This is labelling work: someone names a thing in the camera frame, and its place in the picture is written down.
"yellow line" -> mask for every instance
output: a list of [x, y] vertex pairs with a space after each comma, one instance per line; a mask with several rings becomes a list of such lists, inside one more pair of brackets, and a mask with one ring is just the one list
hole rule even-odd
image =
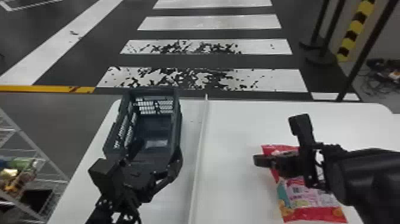
[[90, 94], [95, 87], [88, 86], [1, 86], [0, 92], [71, 92], [77, 94]]

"food package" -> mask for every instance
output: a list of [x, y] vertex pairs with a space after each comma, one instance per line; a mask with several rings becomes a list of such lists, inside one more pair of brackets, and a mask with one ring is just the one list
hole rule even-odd
[[[277, 155], [297, 149], [288, 145], [262, 145], [264, 155]], [[347, 223], [335, 196], [319, 189], [307, 188], [302, 176], [284, 179], [279, 177], [276, 170], [271, 169], [271, 172], [277, 183], [278, 206], [285, 223], [297, 220]]]

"black pole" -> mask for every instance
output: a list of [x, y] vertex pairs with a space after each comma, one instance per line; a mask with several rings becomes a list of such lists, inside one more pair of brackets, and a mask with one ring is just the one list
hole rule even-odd
[[333, 32], [335, 31], [336, 25], [338, 24], [339, 17], [342, 13], [343, 7], [345, 6], [345, 2], [346, 0], [339, 0], [339, 3], [337, 3], [332, 21], [329, 24], [328, 32], [326, 33], [324, 44], [322, 44], [320, 57], [325, 56], [326, 52], [328, 51], [330, 40], [332, 39]]
[[383, 28], [386, 25], [386, 22], [388, 22], [388, 19], [393, 13], [393, 10], [395, 9], [397, 3], [399, 0], [389, 0], [389, 2], [386, 4], [385, 9], [382, 12], [382, 15], [380, 16], [378, 22], [375, 25], [374, 30], [372, 31], [367, 43], [365, 44], [364, 48], [362, 49], [360, 56], [357, 58], [357, 61], [355, 62], [355, 65], [353, 66], [353, 69], [350, 72], [349, 77], [347, 78], [346, 84], [339, 93], [339, 95], [336, 98], [336, 102], [342, 102], [343, 98], [345, 97], [347, 91], [349, 90], [351, 84], [353, 83], [355, 77], [357, 76], [358, 72], [360, 72], [360, 68], [363, 66], [365, 59], [368, 57], [368, 54], [370, 53], [372, 47], [374, 46], [376, 40], [378, 39], [380, 33], [382, 32]]
[[330, 0], [324, 0], [321, 6], [320, 13], [318, 15], [317, 23], [315, 24], [315, 28], [312, 31], [311, 38], [310, 36], [304, 36], [299, 40], [299, 44], [301, 47], [305, 49], [319, 49], [322, 46], [322, 40], [319, 39], [320, 30], [322, 26], [322, 22], [324, 21], [326, 10], [328, 9]]
[[324, 0], [324, 2], [322, 3], [322, 9], [320, 11], [320, 15], [318, 16], [317, 24], [315, 25], [314, 31], [312, 32], [311, 43], [315, 43], [317, 41], [318, 36], [320, 35], [322, 22], [324, 21], [328, 5], [329, 5], [329, 0]]
[[321, 49], [319, 51], [314, 50], [306, 52], [305, 59], [309, 63], [316, 66], [331, 66], [337, 62], [338, 59], [336, 58], [335, 54], [332, 54], [329, 51], [329, 43], [332, 40], [333, 32], [338, 25], [339, 17], [342, 13], [343, 7], [345, 6], [345, 3], [346, 0], [339, 0], [339, 2], [337, 3]]

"barrier stand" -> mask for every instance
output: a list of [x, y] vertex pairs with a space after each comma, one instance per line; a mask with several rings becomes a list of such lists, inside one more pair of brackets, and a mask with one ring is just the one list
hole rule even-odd
[[306, 60], [311, 64], [317, 66], [331, 66], [337, 62], [336, 56], [329, 51], [329, 43], [332, 39], [336, 25], [338, 24], [339, 17], [342, 13], [343, 7], [345, 6], [345, 2], [346, 0], [339, 0], [337, 3], [335, 12], [333, 13], [332, 21], [329, 24], [329, 28], [321, 49], [312, 50], [305, 54]]
[[309, 36], [303, 37], [299, 44], [305, 49], [319, 49], [322, 46], [322, 40], [319, 39], [322, 22], [324, 21], [326, 10], [328, 9], [329, 0], [324, 0], [322, 3], [321, 11], [317, 19], [314, 31], [312, 32], [311, 38]]

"robotic arm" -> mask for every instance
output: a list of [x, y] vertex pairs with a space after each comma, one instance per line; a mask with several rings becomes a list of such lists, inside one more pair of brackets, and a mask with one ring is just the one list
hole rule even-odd
[[[255, 155], [256, 166], [278, 170], [279, 176], [303, 176], [308, 188], [332, 192], [342, 204], [354, 206], [365, 224], [400, 223], [400, 153], [369, 148], [348, 152], [340, 145], [315, 142], [310, 117], [289, 118], [298, 152]], [[320, 153], [324, 160], [318, 163]], [[323, 170], [318, 178], [317, 167]]]

